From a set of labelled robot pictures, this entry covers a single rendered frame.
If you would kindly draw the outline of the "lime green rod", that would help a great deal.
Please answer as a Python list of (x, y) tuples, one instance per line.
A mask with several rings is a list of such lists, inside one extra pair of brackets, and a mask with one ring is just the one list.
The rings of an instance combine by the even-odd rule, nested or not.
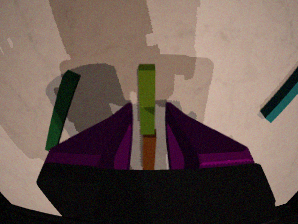
[(141, 135), (155, 134), (155, 64), (139, 64)]

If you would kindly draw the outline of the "turquoise rod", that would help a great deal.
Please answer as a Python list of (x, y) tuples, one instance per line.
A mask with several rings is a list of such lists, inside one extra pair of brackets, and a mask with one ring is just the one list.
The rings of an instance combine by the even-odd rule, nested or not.
[(262, 115), (270, 123), (288, 106), (288, 104), (298, 94), (298, 67), (270, 99), (270, 101), (260, 110)]

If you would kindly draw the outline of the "orange rod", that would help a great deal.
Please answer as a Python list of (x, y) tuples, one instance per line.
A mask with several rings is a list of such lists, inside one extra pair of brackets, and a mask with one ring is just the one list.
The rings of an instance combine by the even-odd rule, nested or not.
[(143, 135), (143, 170), (154, 170), (156, 129), (153, 135)]

